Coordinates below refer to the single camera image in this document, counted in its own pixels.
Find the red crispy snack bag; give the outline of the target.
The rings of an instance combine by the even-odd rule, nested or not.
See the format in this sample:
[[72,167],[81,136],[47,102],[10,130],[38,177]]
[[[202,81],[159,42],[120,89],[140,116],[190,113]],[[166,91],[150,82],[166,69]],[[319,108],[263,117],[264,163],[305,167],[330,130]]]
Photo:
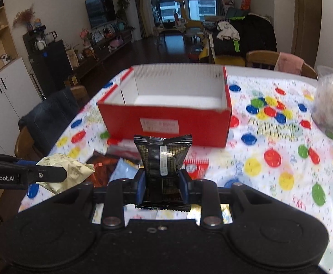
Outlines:
[[184,161],[183,168],[191,179],[203,179],[209,168],[208,159],[189,158]]

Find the red cardboard box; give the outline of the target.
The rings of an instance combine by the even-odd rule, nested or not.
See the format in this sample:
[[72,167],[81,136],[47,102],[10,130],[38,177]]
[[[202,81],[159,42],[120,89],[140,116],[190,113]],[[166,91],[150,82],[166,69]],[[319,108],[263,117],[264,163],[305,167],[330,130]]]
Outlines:
[[130,67],[97,102],[112,138],[172,138],[224,148],[232,103],[227,69],[214,64],[144,64]]

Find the cream patterned snack packet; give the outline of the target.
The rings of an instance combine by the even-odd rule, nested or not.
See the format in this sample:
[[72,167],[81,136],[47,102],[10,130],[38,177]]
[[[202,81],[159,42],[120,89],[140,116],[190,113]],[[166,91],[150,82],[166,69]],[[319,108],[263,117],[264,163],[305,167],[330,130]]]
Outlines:
[[95,167],[91,164],[81,163],[70,156],[58,153],[42,158],[37,162],[37,165],[61,167],[66,170],[67,178],[65,181],[60,183],[40,183],[42,187],[54,194],[59,194],[84,182],[95,171]]

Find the shiny brown foil bag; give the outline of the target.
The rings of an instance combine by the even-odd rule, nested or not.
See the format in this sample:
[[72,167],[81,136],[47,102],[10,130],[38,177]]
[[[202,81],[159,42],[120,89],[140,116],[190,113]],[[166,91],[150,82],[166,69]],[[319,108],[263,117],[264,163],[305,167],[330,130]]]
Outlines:
[[94,172],[86,181],[92,182],[94,187],[107,186],[118,160],[118,158],[94,151],[93,155],[86,162],[86,164],[94,167]]

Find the balloon birthday tablecloth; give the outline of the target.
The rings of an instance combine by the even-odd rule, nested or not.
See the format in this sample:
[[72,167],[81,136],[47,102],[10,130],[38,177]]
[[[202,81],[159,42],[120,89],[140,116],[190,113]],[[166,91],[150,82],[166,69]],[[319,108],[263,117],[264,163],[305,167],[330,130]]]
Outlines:
[[[251,67],[224,67],[232,103],[227,143],[224,148],[192,144],[185,160],[208,159],[203,179],[217,186],[245,184],[320,220],[329,233],[320,266],[333,273],[333,139],[312,119],[316,81]],[[106,141],[114,138],[97,102],[118,75],[75,116],[47,156],[58,153],[86,163],[94,151],[106,154]],[[34,185],[21,209],[54,195]]]

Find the silver maroon wrapper bar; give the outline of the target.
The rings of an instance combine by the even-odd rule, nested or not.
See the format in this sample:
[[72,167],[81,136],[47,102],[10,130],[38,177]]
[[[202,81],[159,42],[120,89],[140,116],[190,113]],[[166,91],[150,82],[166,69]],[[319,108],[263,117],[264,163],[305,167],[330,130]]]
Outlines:
[[106,150],[107,156],[127,159],[134,163],[141,162],[139,151],[135,145],[131,145],[128,142],[124,143],[117,139],[108,139],[106,143],[108,144]]

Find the black side cabinet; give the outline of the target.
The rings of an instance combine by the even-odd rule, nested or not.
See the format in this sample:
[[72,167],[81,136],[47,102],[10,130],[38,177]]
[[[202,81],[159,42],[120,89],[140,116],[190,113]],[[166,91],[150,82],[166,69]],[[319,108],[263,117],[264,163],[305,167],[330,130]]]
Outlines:
[[42,25],[23,35],[28,59],[45,97],[65,88],[64,81],[72,73],[62,40],[55,31]]

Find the wooden chair with jeans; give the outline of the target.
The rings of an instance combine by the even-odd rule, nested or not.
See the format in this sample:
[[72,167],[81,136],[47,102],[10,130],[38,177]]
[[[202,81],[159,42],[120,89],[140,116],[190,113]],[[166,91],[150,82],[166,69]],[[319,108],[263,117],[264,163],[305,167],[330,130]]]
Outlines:
[[30,160],[47,156],[89,99],[86,88],[78,85],[58,91],[35,106],[18,122],[15,156]]

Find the light blue snack packet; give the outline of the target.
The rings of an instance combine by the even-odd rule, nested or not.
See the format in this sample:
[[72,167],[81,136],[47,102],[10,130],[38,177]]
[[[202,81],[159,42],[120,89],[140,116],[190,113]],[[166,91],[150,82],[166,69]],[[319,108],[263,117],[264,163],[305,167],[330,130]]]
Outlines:
[[125,160],[123,158],[119,159],[116,168],[110,176],[109,182],[118,180],[118,179],[133,179],[139,169],[138,165]]

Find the white cabinet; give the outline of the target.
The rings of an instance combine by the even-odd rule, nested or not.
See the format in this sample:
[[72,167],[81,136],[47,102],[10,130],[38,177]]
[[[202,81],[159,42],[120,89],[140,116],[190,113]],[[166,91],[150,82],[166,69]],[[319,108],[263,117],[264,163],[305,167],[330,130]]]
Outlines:
[[14,154],[19,120],[40,102],[22,58],[0,71],[0,153]]

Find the black gold snack packet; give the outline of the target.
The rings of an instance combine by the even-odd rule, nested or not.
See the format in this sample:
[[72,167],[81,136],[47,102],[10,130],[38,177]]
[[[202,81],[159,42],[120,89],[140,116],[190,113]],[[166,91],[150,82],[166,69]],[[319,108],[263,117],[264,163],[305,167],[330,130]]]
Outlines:
[[190,210],[191,205],[183,202],[178,172],[192,143],[190,134],[172,138],[134,136],[145,174],[145,191],[140,207],[151,210]]

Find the wooden chair pink cloth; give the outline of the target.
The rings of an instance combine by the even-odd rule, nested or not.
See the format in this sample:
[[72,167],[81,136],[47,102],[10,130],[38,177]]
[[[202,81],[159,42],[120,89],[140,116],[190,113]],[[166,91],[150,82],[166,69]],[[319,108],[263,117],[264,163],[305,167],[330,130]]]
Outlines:
[[246,54],[246,66],[318,79],[317,72],[310,65],[302,58],[289,53],[250,51]]

